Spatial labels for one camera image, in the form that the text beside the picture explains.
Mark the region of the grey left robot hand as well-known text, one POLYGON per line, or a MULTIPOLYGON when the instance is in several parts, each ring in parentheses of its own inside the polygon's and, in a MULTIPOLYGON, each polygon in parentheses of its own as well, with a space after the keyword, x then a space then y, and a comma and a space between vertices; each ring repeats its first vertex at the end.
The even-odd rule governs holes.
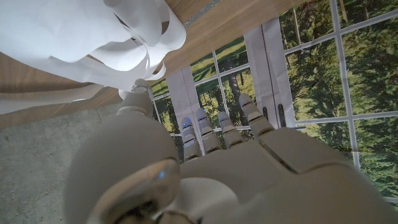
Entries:
POLYGON ((81 146, 64 191, 67 223, 396 223, 397 212, 342 153, 292 128, 275 129, 239 97, 254 135, 227 114, 221 145, 203 110, 201 138, 183 119, 184 160, 152 117, 138 79, 81 146))

